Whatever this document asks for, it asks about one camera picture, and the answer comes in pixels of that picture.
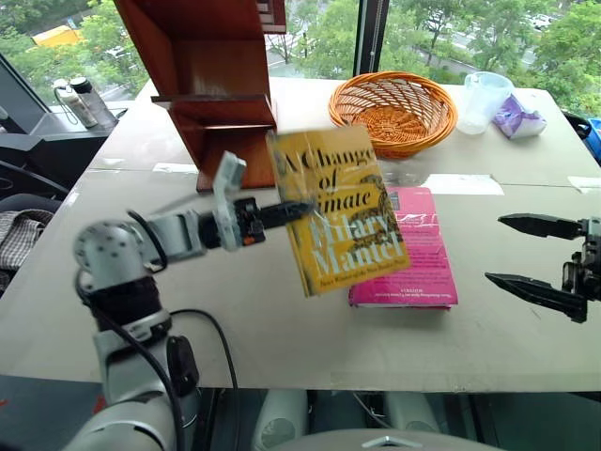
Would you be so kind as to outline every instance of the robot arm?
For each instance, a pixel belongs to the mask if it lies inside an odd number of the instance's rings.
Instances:
[[[561,290],[523,275],[486,272],[485,276],[524,301],[563,312],[574,322],[586,321],[588,301],[601,301],[601,217],[572,221],[545,214],[516,213],[502,216],[499,221],[536,237],[584,238],[582,251],[563,263]]]
[[[188,340],[169,334],[171,316],[152,274],[208,249],[235,251],[262,242],[265,229],[314,208],[285,202],[260,209],[252,197],[234,200],[245,167],[234,154],[224,154],[213,185],[213,212],[189,210],[150,220],[130,212],[134,222],[102,221],[78,236],[75,284],[98,324],[94,344],[109,407],[84,425],[66,451],[184,449],[199,374]]]

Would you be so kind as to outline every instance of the book cover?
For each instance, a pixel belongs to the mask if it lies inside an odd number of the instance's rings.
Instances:
[[[287,225],[306,296],[409,265],[363,126],[271,134],[268,143],[282,200],[316,205]]]
[[[411,268],[356,285],[351,305],[369,307],[450,307],[457,291],[440,235],[434,198],[427,188],[387,188],[405,238]]]

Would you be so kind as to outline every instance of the pink book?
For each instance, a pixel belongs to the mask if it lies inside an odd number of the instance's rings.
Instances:
[[[355,285],[348,303],[361,307],[450,307],[457,291],[427,188],[388,187],[410,268]]]

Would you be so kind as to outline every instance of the orange basket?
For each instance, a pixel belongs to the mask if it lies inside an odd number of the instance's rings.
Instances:
[[[365,73],[336,88],[328,105],[338,126],[363,124],[376,154],[407,158],[442,141],[455,127],[451,96],[408,72]]]

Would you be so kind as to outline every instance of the plastic measuring cup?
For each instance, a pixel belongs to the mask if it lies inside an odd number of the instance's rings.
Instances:
[[[466,134],[483,133],[514,91],[511,80],[493,72],[474,72],[466,77],[457,128]]]

